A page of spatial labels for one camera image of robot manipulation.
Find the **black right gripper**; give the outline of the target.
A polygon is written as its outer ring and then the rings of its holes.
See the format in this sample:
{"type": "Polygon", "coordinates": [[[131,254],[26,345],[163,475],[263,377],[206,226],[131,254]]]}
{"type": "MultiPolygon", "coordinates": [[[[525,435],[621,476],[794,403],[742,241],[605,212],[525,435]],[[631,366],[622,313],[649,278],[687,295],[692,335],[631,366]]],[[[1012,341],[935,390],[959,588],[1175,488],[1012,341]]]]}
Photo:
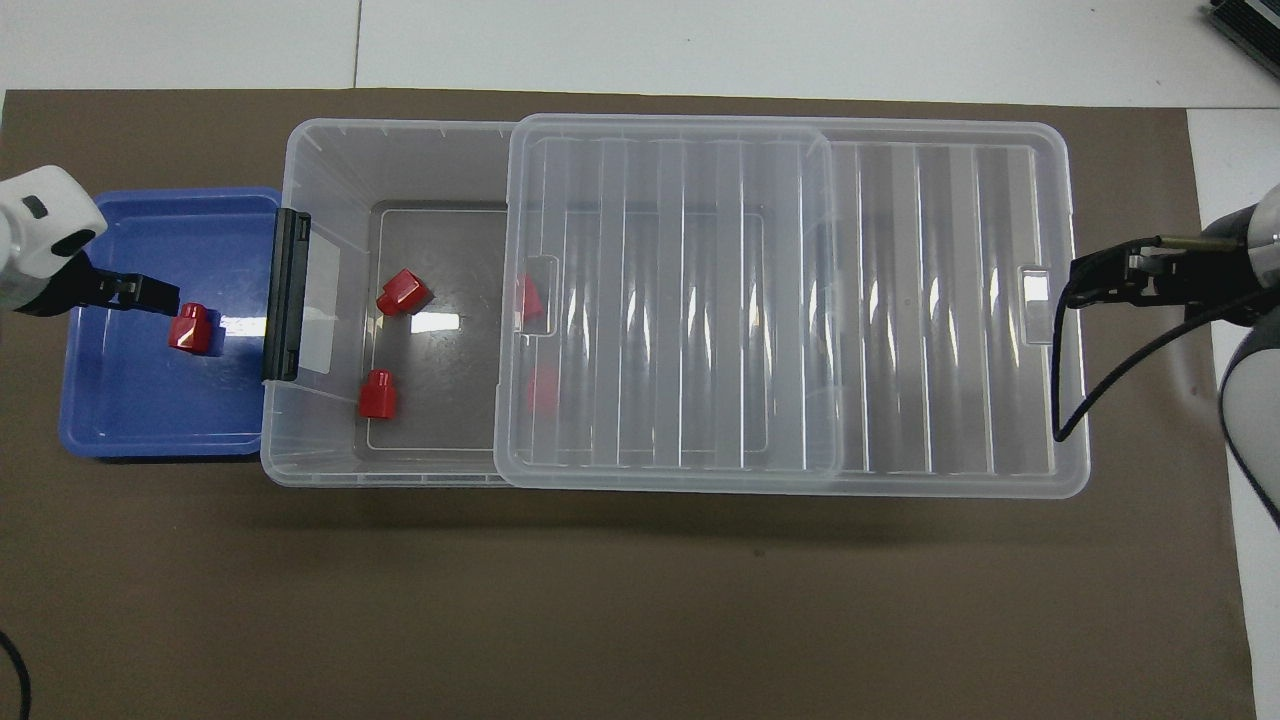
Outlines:
{"type": "Polygon", "coordinates": [[[1256,273],[1243,243],[1221,238],[1160,238],[1130,251],[1126,243],[1075,258],[1064,286],[1065,309],[1126,304],[1138,287],[1139,307],[1185,309],[1203,315],[1256,292],[1256,273]]]}

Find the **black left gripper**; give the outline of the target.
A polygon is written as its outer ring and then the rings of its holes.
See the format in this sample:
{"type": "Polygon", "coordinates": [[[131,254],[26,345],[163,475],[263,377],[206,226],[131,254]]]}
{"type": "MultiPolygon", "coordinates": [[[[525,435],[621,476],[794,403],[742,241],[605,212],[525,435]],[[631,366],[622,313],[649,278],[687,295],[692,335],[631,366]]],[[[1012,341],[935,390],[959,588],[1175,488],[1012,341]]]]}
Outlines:
{"type": "Polygon", "coordinates": [[[29,316],[58,316],[73,307],[97,306],[119,311],[178,315],[180,290],[165,281],[138,273],[100,272],[86,252],[77,252],[51,275],[31,301],[15,309],[29,316]]]}

